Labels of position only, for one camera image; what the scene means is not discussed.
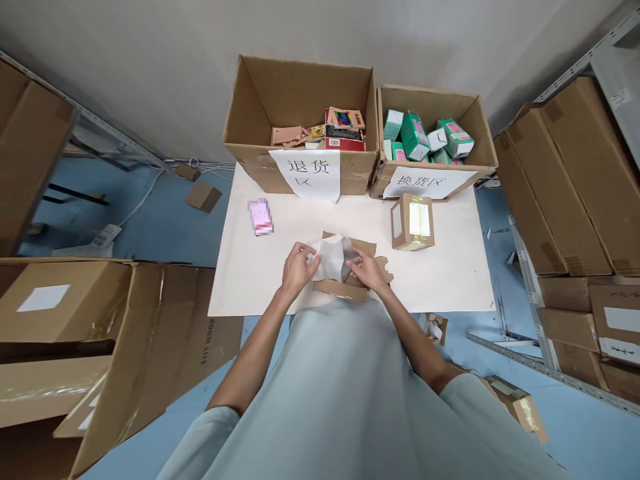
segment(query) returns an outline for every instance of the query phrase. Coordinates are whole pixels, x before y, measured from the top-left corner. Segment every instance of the person's right hand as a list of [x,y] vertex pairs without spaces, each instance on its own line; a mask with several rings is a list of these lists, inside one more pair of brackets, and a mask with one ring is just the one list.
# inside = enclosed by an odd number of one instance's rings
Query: person's right hand
[[350,275],[358,278],[358,280],[376,293],[388,287],[373,257],[360,249],[354,248],[353,250],[359,256],[353,260],[347,260],[347,265],[351,268]]

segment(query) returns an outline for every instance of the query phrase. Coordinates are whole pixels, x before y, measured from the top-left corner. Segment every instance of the torn cardboard piece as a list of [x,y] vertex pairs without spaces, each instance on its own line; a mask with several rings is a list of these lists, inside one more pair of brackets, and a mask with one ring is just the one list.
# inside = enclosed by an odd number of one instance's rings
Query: torn cardboard piece
[[[330,238],[334,236],[334,233],[322,232],[322,238]],[[378,267],[380,268],[385,281],[390,283],[393,280],[393,275],[387,271],[387,264],[389,260],[386,257],[376,257],[375,250],[376,244],[369,243],[358,239],[349,239],[352,246],[357,249],[363,250],[368,255],[375,258]],[[335,280],[320,280],[313,282],[313,289],[334,295],[336,297],[352,300],[356,302],[364,302],[368,297],[368,288],[355,277],[347,275],[344,283],[338,283]]]

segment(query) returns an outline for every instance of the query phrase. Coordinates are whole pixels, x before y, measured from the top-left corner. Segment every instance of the light blue shirt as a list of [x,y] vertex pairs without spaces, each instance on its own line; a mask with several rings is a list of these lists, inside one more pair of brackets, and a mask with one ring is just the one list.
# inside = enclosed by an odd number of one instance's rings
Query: light blue shirt
[[440,396],[411,370],[386,310],[336,300],[300,312],[240,419],[189,428],[161,480],[566,479],[475,378]]

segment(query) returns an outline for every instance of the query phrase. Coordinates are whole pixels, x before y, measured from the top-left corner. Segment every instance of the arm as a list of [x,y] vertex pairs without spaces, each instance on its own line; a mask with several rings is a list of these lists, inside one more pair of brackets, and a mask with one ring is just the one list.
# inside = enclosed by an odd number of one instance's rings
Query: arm
[[316,254],[314,249],[304,243],[293,246],[285,262],[282,286],[276,290],[238,358],[213,394],[207,410],[227,406],[240,416],[246,412],[267,376],[275,342],[287,310],[318,270],[320,256],[317,255],[308,265],[307,255],[310,253]]
[[354,250],[360,256],[349,262],[351,275],[378,294],[389,312],[414,372],[439,395],[460,372],[445,362],[436,346],[400,303],[391,287],[385,283],[375,260],[362,250]]

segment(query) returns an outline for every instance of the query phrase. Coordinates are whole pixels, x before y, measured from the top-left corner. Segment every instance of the hand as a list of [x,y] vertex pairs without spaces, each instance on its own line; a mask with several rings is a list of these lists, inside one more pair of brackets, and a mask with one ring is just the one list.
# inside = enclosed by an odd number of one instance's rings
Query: hand
[[354,258],[353,260],[347,260],[347,265],[351,268],[350,275],[358,278],[358,280],[376,293],[379,293],[380,290],[388,287],[388,284],[385,282],[382,272],[373,257],[363,250],[357,248],[354,248],[353,250],[359,255],[359,257]]
[[285,261],[285,268],[282,272],[282,290],[291,296],[291,301],[300,295],[320,265],[320,255],[316,255],[313,262],[307,264],[307,255],[310,253],[315,255],[316,251],[304,243],[296,242]]

